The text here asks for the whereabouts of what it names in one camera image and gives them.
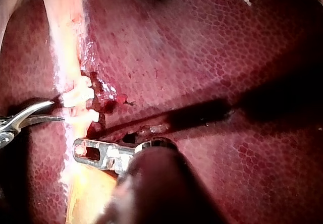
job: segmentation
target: metal jaw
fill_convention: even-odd
[[[73,157],[77,162],[99,170],[111,170],[119,175],[127,170],[130,160],[137,152],[156,146],[177,150],[177,146],[171,140],[163,137],[154,137],[136,147],[78,138],[73,144]]]
[[[77,162],[99,170],[112,170],[116,174],[127,169],[130,159],[135,154],[135,148],[84,138],[76,139],[73,147],[73,157]]]
[[[31,116],[37,110],[52,104],[54,104],[53,101],[44,101],[33,104],[14,116],[0,117],[0,148],[7,146],[23,127],[44,122],[64,121],[64,118],[50,115]]]

